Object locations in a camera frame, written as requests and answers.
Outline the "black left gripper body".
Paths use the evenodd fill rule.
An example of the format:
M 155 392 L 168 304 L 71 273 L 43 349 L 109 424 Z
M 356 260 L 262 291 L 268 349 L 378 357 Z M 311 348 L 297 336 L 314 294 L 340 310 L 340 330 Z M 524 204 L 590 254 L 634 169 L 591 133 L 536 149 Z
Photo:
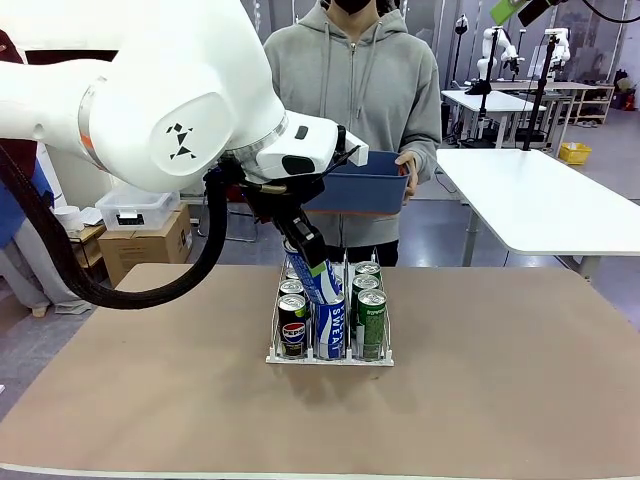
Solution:
M 303 205 L 324 190 L 321 177 L 287 177 L 263 184 L 242 181 L 242 193 L 253 213 L 263 223 L 272 222 L 281 233 L 297 221 L 310 228 Z

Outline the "person's left hand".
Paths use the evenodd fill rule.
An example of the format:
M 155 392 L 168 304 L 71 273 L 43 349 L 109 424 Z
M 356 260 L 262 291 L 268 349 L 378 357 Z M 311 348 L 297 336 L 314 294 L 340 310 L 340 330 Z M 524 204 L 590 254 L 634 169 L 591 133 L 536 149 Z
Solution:
M 411 151 L 406 151 L 400 154 L 395 161 L 398 166 L 398 172 L 402 175 L 408 176 L 407 186 L 405 188 L 403 204 L 407 205 L 411 198 L 415 195 L 416 188 L 418 186 L 418 169 L 416 156 Z

